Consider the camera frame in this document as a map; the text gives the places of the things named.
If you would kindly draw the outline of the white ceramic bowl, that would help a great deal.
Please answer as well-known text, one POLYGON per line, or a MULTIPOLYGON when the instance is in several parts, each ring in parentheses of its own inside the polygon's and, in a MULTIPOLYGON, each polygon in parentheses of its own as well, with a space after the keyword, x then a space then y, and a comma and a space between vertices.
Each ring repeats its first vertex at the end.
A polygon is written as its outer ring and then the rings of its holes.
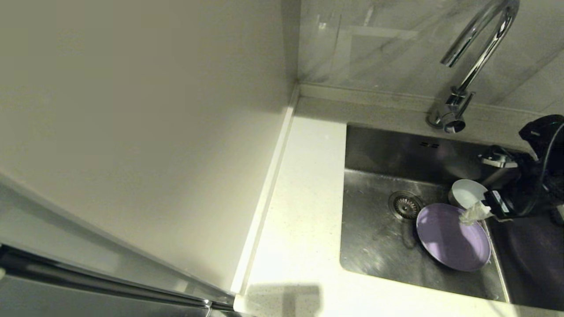
POLYGON ((459 179, 451 185, 449 203, 461 209, 469 209, 478 201, 485 200, 487 188, 470 179, 459 179))

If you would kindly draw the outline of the lilac round plate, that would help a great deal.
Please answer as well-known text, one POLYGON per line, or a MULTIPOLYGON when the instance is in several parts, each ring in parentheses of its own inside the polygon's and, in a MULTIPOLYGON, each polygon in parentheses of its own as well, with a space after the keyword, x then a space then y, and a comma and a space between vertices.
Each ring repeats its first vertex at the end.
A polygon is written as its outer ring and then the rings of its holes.
POLYGON ((463 209, 447 203, 431 203, 419 211, 416 232, 423 247, 441 264, 458 271, 474 272, 490 261, 492 250, 485 229, 477 222, 460 222, 463 209))

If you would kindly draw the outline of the chrome gooseneck faucet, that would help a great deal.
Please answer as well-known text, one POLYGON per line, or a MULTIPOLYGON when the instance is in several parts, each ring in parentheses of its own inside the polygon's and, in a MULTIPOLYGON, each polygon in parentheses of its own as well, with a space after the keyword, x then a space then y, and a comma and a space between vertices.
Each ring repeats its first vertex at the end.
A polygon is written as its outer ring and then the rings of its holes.
POLYGON ((460 84, 451 86, 450 95, 445 102, 431 107, 426 117, 426 122, 430 127, 441 129, 447 134, 456 134, 467 126, 464 114, 476 94, 470 92, 468 88, 485 68, 502 40, 506 38, 515 22, 519 8, 520 0, 490 0, 473 16, 454 43, 451 44, 440 61, 441 64, 450 68, 461 60, 481 32, 493 22, 494 18, 499 19, 488 41, 481 49, 478 57, 471 63, 471 67, 460 84))

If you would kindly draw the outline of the metal sink drain strainer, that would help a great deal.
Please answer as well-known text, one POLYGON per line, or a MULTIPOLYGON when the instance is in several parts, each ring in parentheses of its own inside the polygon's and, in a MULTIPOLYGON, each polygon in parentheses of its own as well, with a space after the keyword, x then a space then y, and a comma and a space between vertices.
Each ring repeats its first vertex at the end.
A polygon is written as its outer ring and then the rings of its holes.
POLYGON ((388 208, 397 217, 403 221, 414 221, 417 219, 421 210, 425 207, 425 202, 408 191, 393 192, 387 201, 388 208))

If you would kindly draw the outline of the stainless steel sink basin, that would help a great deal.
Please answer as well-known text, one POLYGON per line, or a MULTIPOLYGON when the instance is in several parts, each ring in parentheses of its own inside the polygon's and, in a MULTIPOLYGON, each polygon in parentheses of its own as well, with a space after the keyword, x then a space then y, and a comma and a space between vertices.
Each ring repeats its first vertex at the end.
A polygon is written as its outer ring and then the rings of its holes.
POLYGON ((459 179, 481 183, 494 171, 478 161, 487 146, 358 125, 346 128, 340 264, 350 272, 472 297, 564 312, 564 224, 550 214, 478 221, 490 240, 490 261, 474 272, 434 259, 416 219, 391 213, 396 191, 425 206, 449 203, 459 179))

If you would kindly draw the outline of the tall white cabinet panel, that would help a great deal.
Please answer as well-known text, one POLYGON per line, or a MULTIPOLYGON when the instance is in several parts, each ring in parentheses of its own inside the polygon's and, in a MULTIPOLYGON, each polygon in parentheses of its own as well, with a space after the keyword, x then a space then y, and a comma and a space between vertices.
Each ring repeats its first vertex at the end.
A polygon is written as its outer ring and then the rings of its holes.
POLYGON ((184 276, 245 283, 302 0, 0 0, 0 182, 184 276))

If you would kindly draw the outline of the grey glossy appliance door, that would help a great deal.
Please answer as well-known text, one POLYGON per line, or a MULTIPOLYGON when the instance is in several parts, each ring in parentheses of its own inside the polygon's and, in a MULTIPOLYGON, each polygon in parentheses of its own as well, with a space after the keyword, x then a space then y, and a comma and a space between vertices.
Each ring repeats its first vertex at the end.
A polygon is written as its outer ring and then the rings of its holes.
POLYGON ((6 276, 0 317, 209 317, 210 309, 177 305, 6 276))

